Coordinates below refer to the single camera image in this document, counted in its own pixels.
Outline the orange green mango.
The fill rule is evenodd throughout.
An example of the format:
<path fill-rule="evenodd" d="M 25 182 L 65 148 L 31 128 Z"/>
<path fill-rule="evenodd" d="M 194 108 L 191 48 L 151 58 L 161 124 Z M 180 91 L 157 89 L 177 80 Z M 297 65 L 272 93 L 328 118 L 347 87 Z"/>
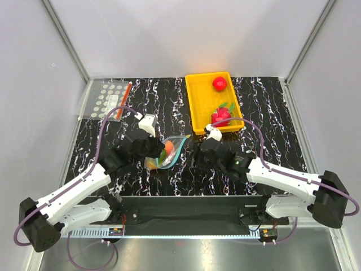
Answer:
<path fill-rule="evenodd" d="M 155 170 L 158 169 L 159 166 L 163 163 L 163 161 L 165 160 L 167 154 L 165 149 L 163 149 L 161 151 L 160 157 L 159 158 L 145 158 L 144 161 L 144 166 L 145 168 L 149 169 L 149 170 Z"/>

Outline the peach fruit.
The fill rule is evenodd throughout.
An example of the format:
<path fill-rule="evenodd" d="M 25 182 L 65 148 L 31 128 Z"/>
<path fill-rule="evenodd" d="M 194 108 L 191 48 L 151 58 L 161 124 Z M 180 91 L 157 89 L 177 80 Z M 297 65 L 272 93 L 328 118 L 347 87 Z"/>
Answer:
<path fill-rule="evenodd" d="M 165 151 L 167 155 L 170 155 L 174 151 L 174 144 L 172 141 L 165 142 Z"/>

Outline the clear blue zip bag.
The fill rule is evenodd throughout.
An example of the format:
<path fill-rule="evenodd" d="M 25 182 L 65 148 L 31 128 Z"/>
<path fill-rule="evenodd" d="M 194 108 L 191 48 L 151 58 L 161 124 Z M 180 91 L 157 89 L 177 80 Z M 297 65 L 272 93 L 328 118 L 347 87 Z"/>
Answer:
<path fill-rule="evenodd" d="M 163 141 L 165 148 L 161 151 L 159 158 L 145 158 L 144 166 L 148 170 L 169 169 L 174 166 L 181 155 L 181 149 L 186 140 L 191 137 L 188 135 L 174 135 Z"/>

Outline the red apple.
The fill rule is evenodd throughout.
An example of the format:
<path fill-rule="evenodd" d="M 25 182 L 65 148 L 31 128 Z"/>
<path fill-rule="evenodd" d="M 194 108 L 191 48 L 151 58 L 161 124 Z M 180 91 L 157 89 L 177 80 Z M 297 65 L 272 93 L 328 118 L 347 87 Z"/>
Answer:
<path fill-rule="evenodd" d="M 213 85 L 213 88 L 218 91 L 218 92 L 221 92 L 221 91 L 224 91 L 227 87 L 227 81 L 224 77 L 222 76 L 219 76 L 219 77 L 216 77 L 213 82 L 212 82 L 212 85 Z"/>

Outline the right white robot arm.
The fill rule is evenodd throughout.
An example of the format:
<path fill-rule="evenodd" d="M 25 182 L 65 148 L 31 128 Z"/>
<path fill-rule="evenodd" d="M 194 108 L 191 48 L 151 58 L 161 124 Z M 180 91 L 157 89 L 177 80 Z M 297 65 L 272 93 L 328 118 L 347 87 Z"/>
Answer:
<path fill-rule="evenodd" d="M 318 175 L 287 169 L 265 162 L 255 154 L 232 150 L 212 138 L 195 142 L 192 163 L 196 168 L 222 172 L 233 181 L 284 191 L 283 195 L 262 197 L 256 217 L 263 224 L 283 217 L 311 217 L 334 229 L 343 224 L 349 193 L 334 172 Z"/>

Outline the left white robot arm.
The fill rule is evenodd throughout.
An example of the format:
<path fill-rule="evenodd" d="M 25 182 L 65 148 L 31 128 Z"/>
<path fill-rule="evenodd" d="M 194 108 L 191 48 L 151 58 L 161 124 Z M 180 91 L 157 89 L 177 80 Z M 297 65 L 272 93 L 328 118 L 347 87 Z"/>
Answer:
<path fill-rule="evenodd" d="M 19 224 L 14 242 L 22 231 L 28 239 L 26 246 L 35 252 L 51 248 L 62 235 L 98 221 L 117 223 L 122 216 L 120 207 L 101 197 L 90 204 L 80 202 L 98 189 L 116 180 L 119 171 L 135 159 L 159 158 L 165 145 L 155 137 L 125 137 L 111 149 L 97 156 L 79 176 L 43 198 L 24 199 L 19 205 Z"/>

